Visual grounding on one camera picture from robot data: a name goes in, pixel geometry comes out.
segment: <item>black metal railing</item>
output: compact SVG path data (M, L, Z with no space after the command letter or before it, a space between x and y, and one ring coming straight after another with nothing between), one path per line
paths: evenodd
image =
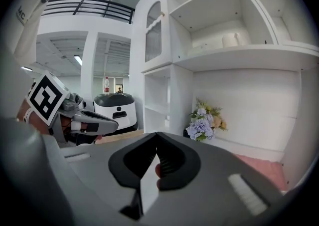
M109 0L49 0L42 16L52 14L93 14L131 24L134 11L134 8Z

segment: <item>ceiling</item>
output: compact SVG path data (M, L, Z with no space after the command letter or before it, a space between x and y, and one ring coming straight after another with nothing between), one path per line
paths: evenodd
M86 36L60 36L39 38L36 43L36 62L31 64L33 78L43 70L56 76L80 76L81 65L74 55L83 57ZM100 38L98 40L94 76L128 76L130 67L130 43Z

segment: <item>pink mat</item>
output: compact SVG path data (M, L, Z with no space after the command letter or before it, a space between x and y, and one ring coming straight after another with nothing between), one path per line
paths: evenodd
M270 162L267 160L258 160L249 158L242 155L235 154L240 160L263 174L270 181L272 181L279 190L287 191L288 187L286 184L283 167L279 162Z

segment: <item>flower bouquet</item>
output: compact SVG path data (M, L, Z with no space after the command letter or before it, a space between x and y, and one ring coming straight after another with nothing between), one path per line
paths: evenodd
M222 108L211 108L207 103L196 99L196 110L190 115L191 122L186 131L191 139L203 141L215 137L215 130L227 131L227 124L220 116Z

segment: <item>water bottle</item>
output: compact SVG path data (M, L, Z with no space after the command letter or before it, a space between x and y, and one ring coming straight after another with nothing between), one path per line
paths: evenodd
M105 77L105 80L104 80L104 94L106 95L110 94L110 81L108 77Z

